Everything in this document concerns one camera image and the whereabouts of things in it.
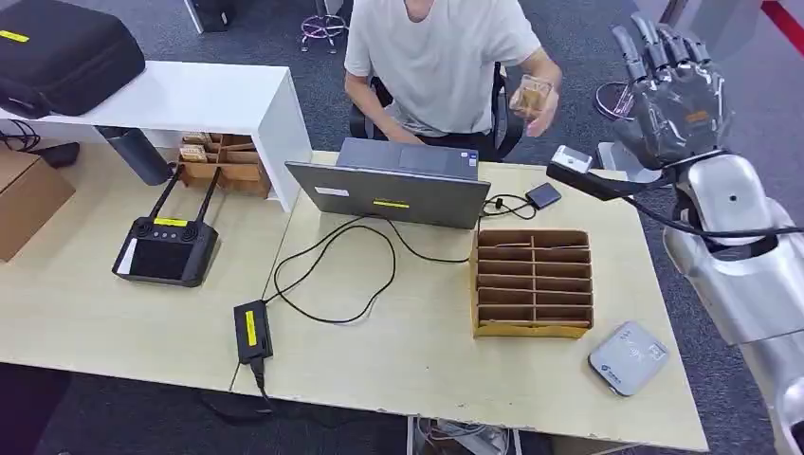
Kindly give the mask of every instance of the sticker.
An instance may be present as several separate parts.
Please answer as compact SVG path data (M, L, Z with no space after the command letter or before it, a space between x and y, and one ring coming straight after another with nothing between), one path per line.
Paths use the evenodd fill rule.
M178 226L180 228L187 225L187 221L185 220L176 220L174 218L155 218L154 219L155 225L162 225L162 226Z
M253 311L246 311L246 333L248 346L257 346L257 327L254 325Z
M13 31L8 30L0 30L0 36L2 36L3 38L8 38L12 41L16 41L17 43L27 43L27 40L30 39L25 35L14 33Z
M123 253L123 259L120 260L118 265L118 273L128 275L131 273L131 261L134 260L134 250L137 247L137 239L131 239L126 247L126 252Z
M329 196L349 197L349 192L347 190L339 190L337 188L316 187L316 192L318 194L327 194Z
M411 207L409 204L405 204L404 202L381 201L378 199L375 199L374 204L376 206L394 207L396 209L409 209Z

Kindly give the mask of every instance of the robot finger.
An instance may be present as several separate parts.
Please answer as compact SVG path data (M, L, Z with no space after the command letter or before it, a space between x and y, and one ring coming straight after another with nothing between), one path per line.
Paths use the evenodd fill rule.
M681 35L667 24L659 24L657 27L659 39L664 43L665 50L669 54L670 64L678 66L678 64L689 61L689 52L686 50Z
M667 54L662 42L659 41L659 34L656 32L656 26L653 21L645 19L636 12L630 18L639 29L639 34L642 35L642 40L645 42L646 57L653 71L665 69L668 65Z
M626 61L626 69L628 70L629 77L632 82L639 82L648 77L648 71L642 63L642 57L639 56L639 51L636 50L636 45L630 37L628 31L623 26L612 28L614 39L620 45L623 51L623 59Z
M690 60L699 64L708 64L712 61L709 57L709 51L706 50L706 45L697 36L688 32L684 38L686 50L689 51Z

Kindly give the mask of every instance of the desk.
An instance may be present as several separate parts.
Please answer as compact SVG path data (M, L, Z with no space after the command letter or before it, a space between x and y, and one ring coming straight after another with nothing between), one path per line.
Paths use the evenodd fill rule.
M315 153L314 161L333 163L336 157ZM492 182L491 194L522 194L547 180L544 168L509 164L483 163L480 175ZM625 203L602 203L553 183L563 200L536 219L504 216L483 221L483 228L580 228L589 233L595 321L584 337L473 339L468 265L424 262L394 240L396 280L369 318L331 326L308 320L279 300L269 304L275 354L266 362L267 393L564 435L557 439L557 454L634 444L707 450L636 212ZM307 248L348 219L320 213L306 194L300 195L279 258ZM393 234L384 221L365 224ZM399 229L430 256L464 258L471 247L470 231L404 223ZM289 296L317 316L352 316L387 280L389 254L379 237L350 231ZM281 283L299 277L313 259L286 265ZM627 319L637 320L672 354L642 391L621 398L594 376L586 358ZM249 368L239 369L232 391L258 394Z
M263 291L289 214L217 191L221 234L208 277L187 289L112 274L131 223L164 186L144 185L106 145L64 169L75 194L12 261L0 263L0 361L228 390L237 365L232 307ZM160 214L194 219L204 190L177 185Z

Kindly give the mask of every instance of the laptop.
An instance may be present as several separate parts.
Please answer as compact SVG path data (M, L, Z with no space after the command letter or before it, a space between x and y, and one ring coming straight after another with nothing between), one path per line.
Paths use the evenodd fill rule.
M491 187L475 151L352 137L335 166L285 166L321 211L449 228L474 228Z

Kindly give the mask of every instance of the office chair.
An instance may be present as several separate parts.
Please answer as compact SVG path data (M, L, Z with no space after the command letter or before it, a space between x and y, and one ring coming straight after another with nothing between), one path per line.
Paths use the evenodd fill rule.
M484 161L503 161L503 158L520 141L522 131L524 131L524 120L515 116L508 108L509 91L505 86L505 79L502 66L499 63L494 64L494 83L491 88L491 135L494 139L495 155L481 156L481 160ZM378 77L372 78L370 85L375 90L380 104L383 106L391 104L393 97ZM502 109L500 106L500 94L503 95ZM500 132L501 117L505 120L505 131L502 137ZM367 130L373 132L371 137L369 137ZM352 112L349 115L349 131L352 137L364 139L380 137L378 128L368 121L366 116L355 105L352 105Z

